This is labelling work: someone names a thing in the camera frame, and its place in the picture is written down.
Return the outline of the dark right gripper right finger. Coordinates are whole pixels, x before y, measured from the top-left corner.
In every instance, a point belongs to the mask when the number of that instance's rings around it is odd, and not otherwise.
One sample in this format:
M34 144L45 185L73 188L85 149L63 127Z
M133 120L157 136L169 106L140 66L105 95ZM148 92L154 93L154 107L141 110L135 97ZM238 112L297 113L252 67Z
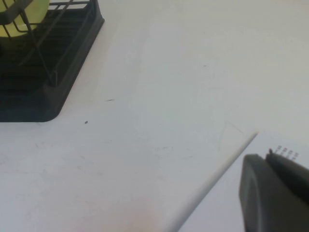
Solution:
M269 149L266 162L285 186L303 202L309 202L309 170Z

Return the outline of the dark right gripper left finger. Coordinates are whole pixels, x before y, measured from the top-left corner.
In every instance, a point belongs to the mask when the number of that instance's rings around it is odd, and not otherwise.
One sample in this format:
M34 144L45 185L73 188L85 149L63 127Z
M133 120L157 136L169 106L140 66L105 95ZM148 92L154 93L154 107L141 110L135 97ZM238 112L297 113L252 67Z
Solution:
M307 232L309 203L295 196L257 154L243 159L239 200L247 232Z

